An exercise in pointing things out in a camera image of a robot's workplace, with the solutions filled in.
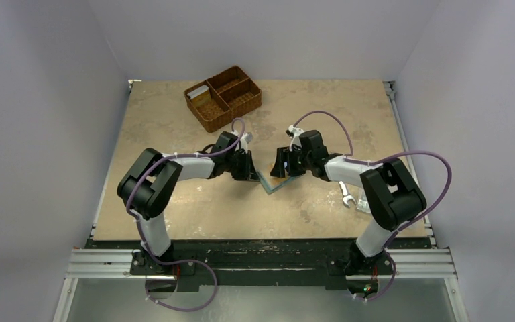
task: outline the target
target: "wicker basket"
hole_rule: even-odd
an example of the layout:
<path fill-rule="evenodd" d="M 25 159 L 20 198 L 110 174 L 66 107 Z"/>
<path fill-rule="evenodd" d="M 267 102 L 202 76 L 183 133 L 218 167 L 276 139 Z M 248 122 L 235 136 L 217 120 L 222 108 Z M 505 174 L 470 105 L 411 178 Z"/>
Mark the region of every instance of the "wicker basket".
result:
<path fill-rule="evenodd" d="M 211 100 L 194 106 L 187 94 L 202 85 L 208 86 Z M 185 90 L 184 98 L 192 114 L 209 133 L 262 106 L 262 90 L 238 66 Z"/>

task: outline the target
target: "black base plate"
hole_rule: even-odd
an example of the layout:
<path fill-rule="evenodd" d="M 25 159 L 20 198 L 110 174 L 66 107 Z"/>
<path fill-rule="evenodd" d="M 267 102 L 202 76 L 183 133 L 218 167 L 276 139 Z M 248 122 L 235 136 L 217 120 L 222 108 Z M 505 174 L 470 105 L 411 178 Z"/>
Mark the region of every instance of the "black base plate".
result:
<path fill-rule="evenodd" d="M 220 285 L 233 286 L 323 286 L 327 290 L 362 288 L 364 282 L 347 282 L 344 263 L 354 238 L 335 239 L 236 239 L 174 240 L 175 260 L 196 259 L 207 263 Z M 390 248 L 430 248 L 428 238 L 396 238 Z M 171 275 L 172 267 L 160 266 L 141 251 L 138 241 L 93 241 L 86 248 L 130 248 L 133 252 L 132 275 Z M 382 256 L 376 262 L 381 275 L 391 274 Z M 356 272 L 370 276 L 373 268 Z M 180 265 L 178 291 L 197 291 L 212 285 L 213 279 L 200 264 Z"/>

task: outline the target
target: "wrench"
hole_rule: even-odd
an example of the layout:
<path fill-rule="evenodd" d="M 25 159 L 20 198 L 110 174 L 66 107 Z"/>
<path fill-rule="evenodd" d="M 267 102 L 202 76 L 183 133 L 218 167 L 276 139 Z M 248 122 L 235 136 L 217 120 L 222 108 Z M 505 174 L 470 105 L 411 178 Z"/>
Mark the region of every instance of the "wrench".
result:
<path fill-rule="evenodd" d="M 341 190 L 343 191 L 343 204 L 345 207 L 350 208 L 350 200 L 356 205 L 356 199 L 354 199 L 353 195 L 348 192 L 346 184 L 342 181 L 339 181 L 339 185 L 341 186 Z"/>

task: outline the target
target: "white wall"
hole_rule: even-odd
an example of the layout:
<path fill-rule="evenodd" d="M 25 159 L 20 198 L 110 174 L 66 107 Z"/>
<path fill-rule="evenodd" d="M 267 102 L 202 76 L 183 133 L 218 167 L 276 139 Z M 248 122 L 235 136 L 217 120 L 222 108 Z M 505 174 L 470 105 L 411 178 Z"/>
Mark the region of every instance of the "white wall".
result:
<path fill-rule="evenodd" d="M 89 2 L 129 78 L 392 80 L 439 0 Z"/>
<path fill-rule="evenodd" d="M 453 166 L 431 220 L 472 321 L 515 321 L 515 1 L 441 1 L 397 89 L 410 148 Z M 437 196 L 439 162 L 416 167 Z"/>
<path fill-rule="evenodd" d="M 125 79 L 85 0 L 0 1 L 0 321 L 51 321 L 90 231 Z"/>

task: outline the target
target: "tabletop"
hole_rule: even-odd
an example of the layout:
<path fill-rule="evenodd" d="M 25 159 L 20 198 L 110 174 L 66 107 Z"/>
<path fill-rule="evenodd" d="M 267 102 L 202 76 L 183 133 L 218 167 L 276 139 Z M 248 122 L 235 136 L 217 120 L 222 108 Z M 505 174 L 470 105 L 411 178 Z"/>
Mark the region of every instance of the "tabletop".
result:
<path fill-rule="evenodd" d="M 313 110 L 328 111 L 348 129 L 354 158 L 378 160 L 402 151 L 402 142 L 380 80 L 256 80 L 262 106 L 243 117 L 253 134 L 249 149 L 257 170 L 269 173 L 285 131 Z M 172 154 L 201 150 L 222 131 L 207 133 L 186 106 L 183 91 L 197 82 L 136 82 L 99 205 L 94 240 L 139 239 L 116 189 L 145 148 Z M 311 115 L 299 124 L 323 135 L 329 152 L 348 153 L 345 135 L 330 117 Z M 357 188 L 349 186 L 357 196 Z M 268 195 L 258 182 L 234 181 L 225 173 L 211 180 L 179 182 L 164 211 L 171 239 L 278 239 L 358 237 L 371 216 L 342 203 L 338 183 L 310 173 Z M 427 236 L 422 221 L 400 234 Z"/>

